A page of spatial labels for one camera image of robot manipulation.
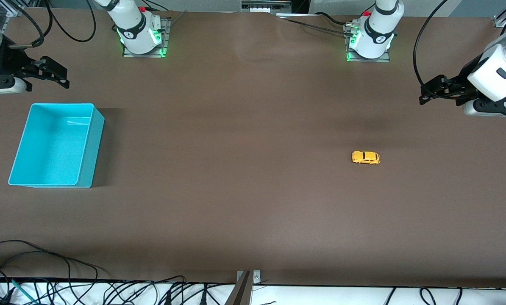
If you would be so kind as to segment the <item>yellow beetle toy car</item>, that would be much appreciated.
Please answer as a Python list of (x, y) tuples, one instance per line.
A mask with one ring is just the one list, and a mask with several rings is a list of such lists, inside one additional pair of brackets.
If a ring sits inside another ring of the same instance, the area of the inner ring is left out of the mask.
[(351, 160), (354, 164), (380, 164), (380, 155), (373, 151), (353, 151)]

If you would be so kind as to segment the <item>teal plastic bin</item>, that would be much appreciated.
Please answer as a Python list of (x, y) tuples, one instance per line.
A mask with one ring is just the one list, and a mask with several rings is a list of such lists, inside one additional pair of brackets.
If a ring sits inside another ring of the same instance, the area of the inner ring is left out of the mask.
[(8, 184), (90, 188), (104, 124), (104, 116), (92, 103), (32, 104)]

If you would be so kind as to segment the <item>grey power strip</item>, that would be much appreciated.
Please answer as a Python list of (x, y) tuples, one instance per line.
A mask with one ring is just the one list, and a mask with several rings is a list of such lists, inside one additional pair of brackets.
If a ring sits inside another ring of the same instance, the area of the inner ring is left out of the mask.
[(241, 0), (241, 12), (292, 13), (291, 0)]

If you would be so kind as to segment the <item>white bench board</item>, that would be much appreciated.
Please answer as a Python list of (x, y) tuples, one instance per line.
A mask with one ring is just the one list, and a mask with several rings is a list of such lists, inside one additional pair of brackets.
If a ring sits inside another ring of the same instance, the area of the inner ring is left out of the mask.
[[(29, 304), (12, 284), (0, 283), (0, 300), (11, 305), (199, 305), (204, 284), (172, 286), (125, 283), (20, 284), (34, 299)], [(224, 305), (233, 285), (208, 285), (207, 305)], [(250, 305), (506, 305), (506, 289), (390, 288), (367, 286), (255, 286)]]

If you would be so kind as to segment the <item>grey metal pole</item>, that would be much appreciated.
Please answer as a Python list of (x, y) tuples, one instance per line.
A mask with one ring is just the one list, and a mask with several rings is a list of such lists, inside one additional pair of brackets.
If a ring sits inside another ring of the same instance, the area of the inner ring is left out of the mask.
[(254, 270), (241, 271), (224, 305), (250, 305), (255, 279)]

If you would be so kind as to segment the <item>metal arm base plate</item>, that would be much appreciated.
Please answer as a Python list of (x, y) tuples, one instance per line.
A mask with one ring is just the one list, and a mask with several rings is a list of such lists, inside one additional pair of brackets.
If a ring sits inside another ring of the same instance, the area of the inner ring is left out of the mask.
[(346, 60), (359, 62), (390, 62), (389, 48), (394, 38), (394, 33), (390, 36), (380, 36), (372, 39), (367, 33), (364, 33), (360, 22), (356, 20), (347, 22), (344, 27), (346, 43)]
[(170, 38), (171, 19), (161, 19), (160, 29), (152, 31), (158, 41), (156, 47), (145, 54), (133, 54), (125, 46), (122, 49), (122, 55), (125, 58), (165, 58), (168, 50)]

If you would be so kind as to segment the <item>small metal bracket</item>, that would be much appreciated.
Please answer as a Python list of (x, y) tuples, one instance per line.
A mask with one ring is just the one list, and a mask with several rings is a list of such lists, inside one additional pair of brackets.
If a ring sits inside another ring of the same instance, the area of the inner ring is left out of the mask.
[[(237, 278), (236, 278), (237, 282), (241, 278), (242, 274), (244, 274), (245, 272), (246, 272), (246, 270), (238, 270), (237, 271)], [(252, 274), (252, 277), (253, 277), (253, 285), (260, 284), (260, 282), (261, 282), (261, 270), (251, 270), (251, 274)]]

